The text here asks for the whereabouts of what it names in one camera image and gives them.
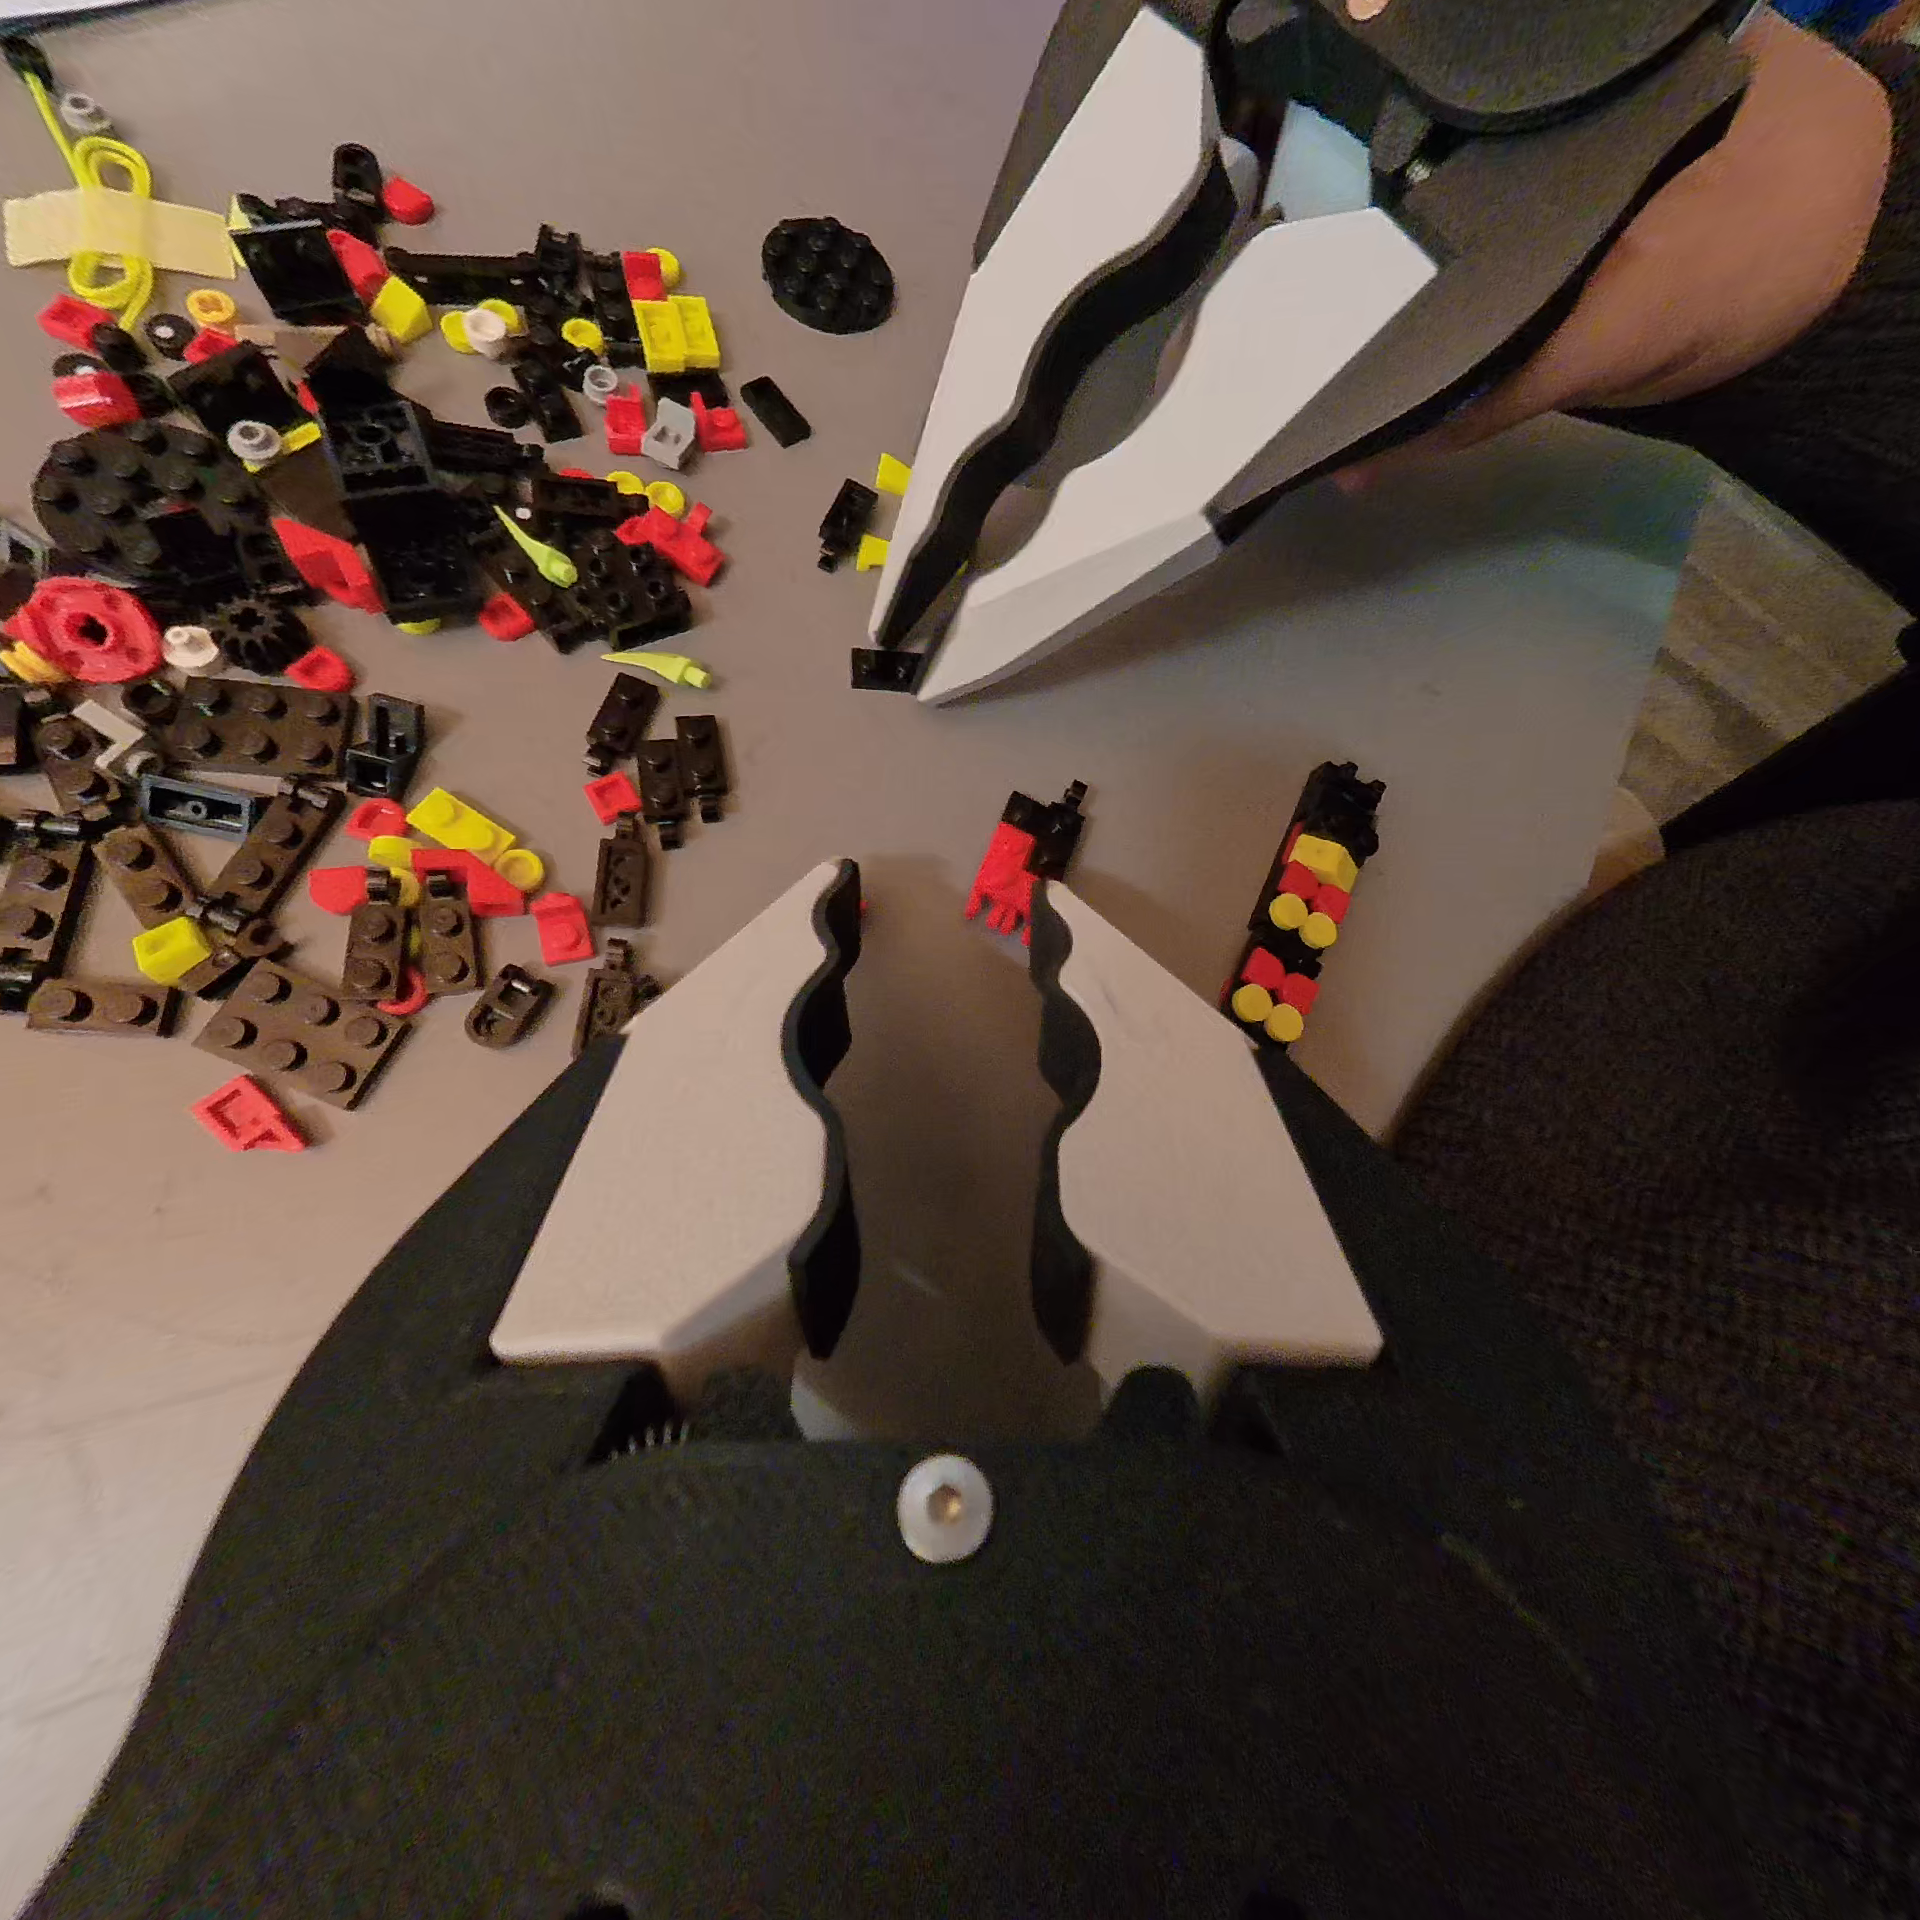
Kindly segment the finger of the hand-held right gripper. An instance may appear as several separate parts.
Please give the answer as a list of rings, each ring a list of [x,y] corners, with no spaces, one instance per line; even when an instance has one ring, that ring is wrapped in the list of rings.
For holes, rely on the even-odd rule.
[[[1216,495],[1435,276],[1379,207],[1259,229],[1194,305],[1167,384],[961,592],[919,701],[1013,679],[1209,565]]]
[[[1001,494],[1061,435],[1118,339],[1192,287],[1239,212],[1218,155],[1229,7],[1066,7],[975,236],[879,575],[901,648],[970,561]]]

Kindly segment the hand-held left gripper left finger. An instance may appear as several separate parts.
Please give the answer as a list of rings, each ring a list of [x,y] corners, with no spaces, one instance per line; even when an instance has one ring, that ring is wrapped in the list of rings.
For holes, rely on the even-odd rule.
[[[680,1419],[723,1376],[833,1437],[798,1369],[858,1284],[847,1133],[861,941],[849,856],[802,872],[618,1033],[614,1062],[490,1328],[515,1367],[650,1364]]]

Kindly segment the large black round lego plate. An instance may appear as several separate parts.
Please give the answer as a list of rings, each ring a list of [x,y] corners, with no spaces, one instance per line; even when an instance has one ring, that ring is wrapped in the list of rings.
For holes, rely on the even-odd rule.
[[[279,550],[270,505],[226,444],[160,421],[55,444],[31,511],[59,559],[128,584],[246,577]]]

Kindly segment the red round lego piece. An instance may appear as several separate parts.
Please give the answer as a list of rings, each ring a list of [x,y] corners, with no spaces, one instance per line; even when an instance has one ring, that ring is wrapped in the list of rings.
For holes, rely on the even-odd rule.
[[[138,680],[162,668],[160,624],[149,605],[133,589],[94,577],[35,582],[6,633],[79,684]]]

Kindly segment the person's right hand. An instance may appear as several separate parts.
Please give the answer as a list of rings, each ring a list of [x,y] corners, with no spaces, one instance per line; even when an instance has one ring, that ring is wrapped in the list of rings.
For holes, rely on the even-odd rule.
[[[1550,341],[1435,429],[1336,471],[1336,488],[1362,492],[1539,416],[1702,392],[1832,305],[1880,212],[1887,92],[1765,4],[1735,44],[1749,72],[1733,123],[1623,229]]]

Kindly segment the red and black lego assembly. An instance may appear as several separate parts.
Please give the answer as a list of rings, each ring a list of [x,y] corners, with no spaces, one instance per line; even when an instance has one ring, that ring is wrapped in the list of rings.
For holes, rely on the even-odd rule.
[[[975,865],[963,919],[1030,947],[1037,887],[1066,878],[1088,825],[1086,803],[1088,784],[1078,779],[1056,799],[1013,791]]]

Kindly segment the pile of loose lego pieces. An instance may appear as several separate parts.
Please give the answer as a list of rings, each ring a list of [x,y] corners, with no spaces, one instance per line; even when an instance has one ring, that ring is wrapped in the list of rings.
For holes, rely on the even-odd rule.
[[[745,444],[707,301],[670,248],[547,224],[509,253],[398,246],[387,227],[434,201],[351,142],[328,198],[226,215],[157,201],[109,132],[66,155],[103,168],[3,207],[8,265],[45,262],[59,227],[91,256],[33,318],[63,421],[47,451],[199,429],[254,476],[279,550],[246,577],[149,588],[59,559],[31,488],[27,520],[3,519],[3,779],[50,799],[3,809],[3,1016],[169,1039],[206,1001],[195,1045],[230,1078],[193,1117],[234,1152],[304,1150],[272,1080],[347,1112],[434,1004],[511,1048],[554,971],[582,966],[573,1048],[617,1031],[658,985],[605,929],[645,926],[653,845],[729,804],[713,718],[653,734],[664,686],[713,684],[659,639],[727,561],[670,472]],[[162,668],[79,684],[11,639],[55,575],[133,589]],[[424,707],[365,686],[323,607],[626,668],[582,734],[608,827],[587,899],[497,816],[417,788]]]

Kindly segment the striped black yellow red lego assembly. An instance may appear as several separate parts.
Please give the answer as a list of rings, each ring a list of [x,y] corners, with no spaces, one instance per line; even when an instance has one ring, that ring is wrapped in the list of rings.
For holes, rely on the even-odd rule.
[[[1358,764],[1306,775],[1221,988],[1218,1008],[1259,1052],[1288,1052],[1322,989],[1360,871],[1378,853],[1385,784]]]

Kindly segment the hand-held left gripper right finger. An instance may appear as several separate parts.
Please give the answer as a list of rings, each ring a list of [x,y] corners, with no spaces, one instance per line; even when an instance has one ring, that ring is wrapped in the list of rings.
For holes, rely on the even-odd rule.
[[[1039,1148],[1030,1307],[1107,1408],[1171,1376],[1363,1369],[1385,1337],[1251,1045],[1070,887],[1032,901]]]

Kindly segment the small black round lego plate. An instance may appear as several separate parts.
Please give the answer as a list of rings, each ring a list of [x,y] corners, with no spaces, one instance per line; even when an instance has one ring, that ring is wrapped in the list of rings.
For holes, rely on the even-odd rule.
[[[881,251],[829,215],[778,219],[759,244],[759,272],[791,320],[826,335],[873,331],[895,309]]]

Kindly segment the person's dark knit sweater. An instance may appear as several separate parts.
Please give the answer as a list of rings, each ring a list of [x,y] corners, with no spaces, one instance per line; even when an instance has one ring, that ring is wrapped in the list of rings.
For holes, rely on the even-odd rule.
[[[1648,1475],[1847,1912],[1914,1915],[1914,627],[1477,1013],[1398,1157]]]

